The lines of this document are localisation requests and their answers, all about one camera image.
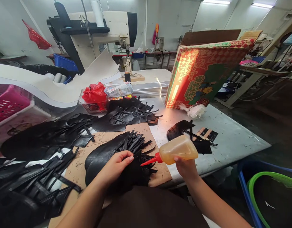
glue bottle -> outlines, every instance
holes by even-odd
[[[198,152],[193,142],[181,135],[160,147],[160,151],[155,154],[155,157],[144,162],[141,166],[151,164],[153,162],[166,163],[171,165],[175,163],[174,157],[178,156],[185,160],[198,158]]]

blue crate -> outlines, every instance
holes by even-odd
[[[144,57],[144,54],[145,53],[132,53],[132,57],[134,58],[134,59],[141,59],[141,58],[143,58]]]
[[[280,166],[276,166],[264,161],[255,161],[252,159],[244,159],[239,162],[238,166],[239,180],[243,190],[243,194],[248,206],[248,209],[253,218],[254,224],[256,228],[265,228],[264,224],[260,220],[257,215],[257,212],[254,209],[253,203],[251,202],[251,197],[247,189],[247,182],[253,177],[253,175],[259,172],[275,172],[280,173],[285,176],[292,178],[292,169],[283,168]]]
[[[69,71],[76,71],[76,72],[79,71],[74,61],[69,60],[55,53],[53,55],[54,55],[55,66],[65,68],[66,70],[69,70]]]
[[[253,61],[256,61],[257,63],[262,63],[263,60],[265,60],[265,56],[258,56],[258,57],[254,57],[252,58]]]

pink basket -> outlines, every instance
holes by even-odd
[[[15,85],[0,85],[0,122],[30,105],[30,93]]]

ceiling light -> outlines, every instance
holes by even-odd
[[[261,3],[253,3],[252,5],[259,6],[259,7],[263,7],[263,8],[269,8],[269,9],[274,7],[272,5],[261,4]]]
[[[214,3],[214,4],[223,4],[223,5],[229,5],[231,2],[228,1],[220,1],[220,0],[203,0],[205,3]]]

hand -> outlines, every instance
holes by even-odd
[[[98,173],[95,178],[96,181],[103,185],[104,188],[108,188],[118,179],[123,170],[133,161],[133,159],[133,153],[128,150],[115,153]]]
[[[175,156],[174,160],[177,169],[185,182],[195,181],[200,178],[194,159],[185,160],[181,157]]]

